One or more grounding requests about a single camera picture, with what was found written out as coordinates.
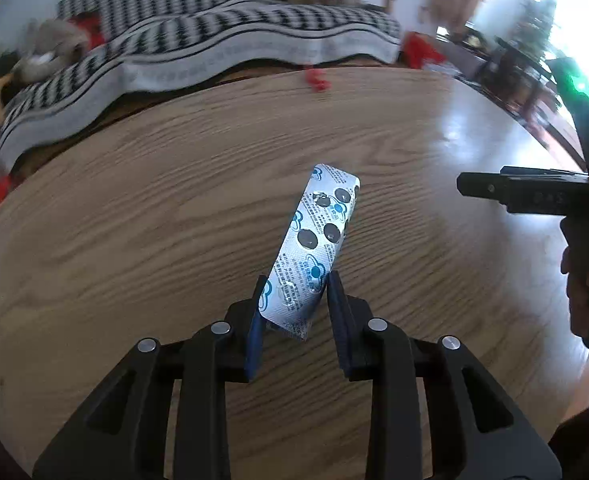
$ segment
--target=person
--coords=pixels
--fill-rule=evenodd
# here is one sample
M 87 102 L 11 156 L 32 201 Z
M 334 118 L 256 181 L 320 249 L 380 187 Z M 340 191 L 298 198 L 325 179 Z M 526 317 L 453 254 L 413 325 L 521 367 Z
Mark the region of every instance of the person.
M 568 218 L 561 221 L 561 230 L 569 241 L 561 258 L 561 272 L 567 275 L 571 331 L 586 337 L 589 335 L 589 272 L 581 269 L 581 248 L 571 242 L 576 227 L 576 221 Z M 562 423 L 549 445 L 561 463 L 564 480 L 589 480 L 589 408 Z

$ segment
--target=wood grain tabletop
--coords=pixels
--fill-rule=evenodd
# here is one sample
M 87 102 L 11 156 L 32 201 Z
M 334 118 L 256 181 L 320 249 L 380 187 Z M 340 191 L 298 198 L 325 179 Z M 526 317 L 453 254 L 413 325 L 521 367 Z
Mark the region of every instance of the wood grain tabletop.
M 286 73 L 150 108 L 0 206 L 0 439 L 26 470 L 139 338 L 188 338 L 251 295 L 318 162 L 362 184 L 335 264 L 346 292 L 415 338 L 457 335 L 552 435 L 587 355 L 559 219 L 509 215 L 455 180 L 555 161 L 442 75 L 327 76 L 321 94 Z M 308 341 L 268 334 L 257 379 L 226 394 L 236 480 L 363 477 L 371 387 L 343 378 L 325 301 Z

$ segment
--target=silver rivet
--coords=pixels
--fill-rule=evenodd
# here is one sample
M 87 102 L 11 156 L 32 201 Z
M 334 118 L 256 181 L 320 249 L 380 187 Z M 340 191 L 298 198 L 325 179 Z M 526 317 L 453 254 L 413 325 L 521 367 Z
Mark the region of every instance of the silver rivet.
M 373 317 L 370 321 L 368 321 L 368 327 L 370 330 L 374 330 L 375 332 L 383 332 L 386 328 L 388 328 L 388 323 L 385 322 L 385 319 L 381 319 L 380 317 Z
M 230 332 L 230 325 L 225 321 L 217 321 L 210 327 L 213 334 L 227 334 Z
M 157 342 L 149 337 L 141 339 L 136 346 L 140 352 L 152 352 L 155 348 L 157 348 Z
M 441 344 L 449 350 L 457 350 L 461 346 L 461 341 L 453 335 L 447 335 L 441 339 Z

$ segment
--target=human hand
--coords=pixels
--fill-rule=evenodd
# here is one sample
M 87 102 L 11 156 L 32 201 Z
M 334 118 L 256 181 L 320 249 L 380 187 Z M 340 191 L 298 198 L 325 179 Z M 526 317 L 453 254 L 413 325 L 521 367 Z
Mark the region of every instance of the human hand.
M 564 219 L 561 222 L 561 230 L 567 235 L 564 228 Z M 571 331 L 580 337 L 589 336 L 589 272 L 586 274 L 581 269 L 581 263 L 577 254 L 573 257 L 572 247 L 566 247 L 561 258 L 561 273 L 568 275 L 566 284 L 566 296 L 569 300 L 571 313 Z

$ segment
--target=striped sofa cover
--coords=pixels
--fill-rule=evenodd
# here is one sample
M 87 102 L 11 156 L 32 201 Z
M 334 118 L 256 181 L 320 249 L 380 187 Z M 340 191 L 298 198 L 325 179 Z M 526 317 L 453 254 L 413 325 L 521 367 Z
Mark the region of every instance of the striped sofa cover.
M 128 92 L 188 88 L 255 59 L 318 64 L 358 54 L 396 60 L 399 24 L 353 7 L 284 0 L 62 0 L 59 16 L 98 9 L 109 41 L 6 106 L 0 159 L 72 136 Z

